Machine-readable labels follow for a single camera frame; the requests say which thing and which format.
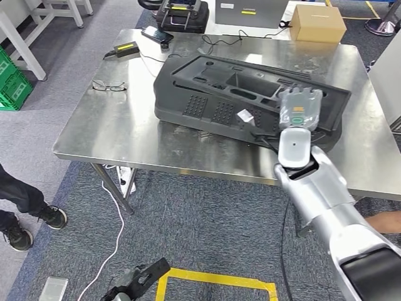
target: white cable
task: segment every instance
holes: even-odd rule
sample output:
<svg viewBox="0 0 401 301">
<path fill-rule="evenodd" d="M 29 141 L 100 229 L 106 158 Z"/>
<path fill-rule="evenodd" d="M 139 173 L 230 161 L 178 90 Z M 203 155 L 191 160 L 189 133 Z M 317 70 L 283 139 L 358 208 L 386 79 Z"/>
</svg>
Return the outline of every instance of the white cable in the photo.
<svg viewBox="0 0 401 301">
<path fill-rule="evenodd" d="M 120 241 L 120 236 L 121 235 L 122 231 L 124 230 L 124 226 L 125 225 L 124 223 L 124 219 L 122 218 L 122 215 L 121 215 L 121 211 L 120 210 L 120 207 L 118 206 L 118 204 L 117 203 L 117 201 L 112 196 L 112 194 L 107 188 L 105 187 L 105 183 L 103 181 L 102 181 L 102 188 L 103 188 L 104 190 L 109 192 L 109 194 L 112 198 L 112 200 L 114 201 L 114 203 L 115 204 L 115 206 L 117 207 L 117 210 L 118 211 L 118 215 L 120 216 L 120 219 L 121 220 L 121 229 L 120 230 L 120 232 L 118 233 L 118 235 L 117 236 L 117 240 L 115 241 L 115 249 L 114 250 L 114 252 L 107 257 L 107 259 L 106 259 L 103 264 L 102 266 L 100 267 L 100 269 L 99 270 L 99 272 L 97 273 L 97 275 L 93 279 L 92 280 L 90 283 L 89 283 L 86 288 L 84 289 L 84 291 L 82 291 L 82 293 L 81 293 L 81 295 L 79 295 L 78 297 L 78 300 L 78 301 L 80 301 L 81 298 L 82 298 L 82 296 L 84 296 L 84 294 L 88 290 L 92 284 L 93 284 L 94 282 L 96 282 L 99 276 L 100 275 L 100 273 L 102 272 L 102 270 L 103 269 L 103 267 L 105 267 L 105 265 L 110 259 L 112 259 L 114 255 L 115 255 L 117 253 L 117 251 L 118 250 L 118 242 Z"/>
</svg>

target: black sneaker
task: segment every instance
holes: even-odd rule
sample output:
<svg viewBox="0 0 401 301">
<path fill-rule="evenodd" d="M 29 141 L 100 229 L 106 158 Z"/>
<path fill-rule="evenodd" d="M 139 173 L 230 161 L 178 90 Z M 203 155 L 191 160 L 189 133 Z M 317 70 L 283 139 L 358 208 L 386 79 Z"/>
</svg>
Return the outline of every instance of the black sneaker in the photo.
<svg viewBox="0 0 401 301">
<path fill-rule="evenodd" d="M 34 243 L 32 235 L 29 231 L 23 229 L 17 216 L 8 229 L 3 231 L 3 237 L 5 241 L 7 237 L 13 249 L 19 252 L 26 251 Z"/>
<path fill-rule="evenodd" d="M 56 206 L 47 206 L 36 214 L 38 219 L 41 218 L 51 229 L 63 229 L 66 224 L 66 214 Z"/>
</svg>

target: yellow label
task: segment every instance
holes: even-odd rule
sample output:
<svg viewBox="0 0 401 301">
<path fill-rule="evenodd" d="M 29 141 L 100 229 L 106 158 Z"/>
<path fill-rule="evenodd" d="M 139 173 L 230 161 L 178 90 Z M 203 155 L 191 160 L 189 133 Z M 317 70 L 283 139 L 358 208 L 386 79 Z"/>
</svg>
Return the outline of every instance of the yellow label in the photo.
<svg viewBox="0 0 401 301">
<path fill-rule="evenodd" d="M 123 50 L 123 49 L 127 49 L 127 48 L 130 48 L 130 47 L 133 47 L 133 44 L 128 44 L 128 45 L 125 45 L 125 46 L 121 46 L 121 47 L 118 47 L 117 49 L 118 50 Z"/>
<path fill-rule="evenodd" d="M 241 14 L 256 14 L 256 11 L 241 11 Z"/>
</svg>

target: eyeglasses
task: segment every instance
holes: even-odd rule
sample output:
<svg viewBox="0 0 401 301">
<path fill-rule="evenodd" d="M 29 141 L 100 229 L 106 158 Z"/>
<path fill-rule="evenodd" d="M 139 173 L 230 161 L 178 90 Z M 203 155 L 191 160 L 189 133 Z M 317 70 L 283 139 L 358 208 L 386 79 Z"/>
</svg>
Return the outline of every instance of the eyeglasses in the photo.
<svg viewBox="0 0 401 301">
<path fill-rule="evenodd" d="M 98 91 L 115 91 L 115 92 L 120 92 L 120 91 L 125 91 L 127 88 L 124 86 L 124 82 L 121 83 L 121 85 L 118 86 L 109 86 L 106 85 L 106 83 L 103 83 L 101 80 L 93 80 L 92 81 L 92 88 Z"/>
</svg>

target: metal table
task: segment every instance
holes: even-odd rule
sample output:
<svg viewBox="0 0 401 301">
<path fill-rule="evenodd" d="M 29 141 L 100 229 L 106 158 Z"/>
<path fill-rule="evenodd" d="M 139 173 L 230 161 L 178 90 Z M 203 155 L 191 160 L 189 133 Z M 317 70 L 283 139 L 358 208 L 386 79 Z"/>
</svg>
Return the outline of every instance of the metal table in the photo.
<svg viewBox="0 0 401 301">
<path fill-rule="evenodd" d="M 122 196 L 102 164 L 278 184 L 273 173 L 277 156 L 271 150 L 219 135 L 204 137 L 155 116 L 153 82 L 162 63 L 152 58 L 207 53 L 210 46 L 201 35 L 174 33 L 167 53 L 139 29 L 122 30 L 115 44 L 130 41 L 136 41 L 142 56 L 106 59 L 93 78 L 125 82 L 127 91 L 100 92 L 90 84 L 53 147 L 56 156 L 91 163 L 130 214 L 128 196 Z M 310 72 L 315 80 L 352 91 L 343 115 L 343 134 L 328 155 L 351 194 L 401 201 L 401 156 L 356 47 L 243 38 L 232 46 L 218 44 L 213 54 Z"/>
</svg>

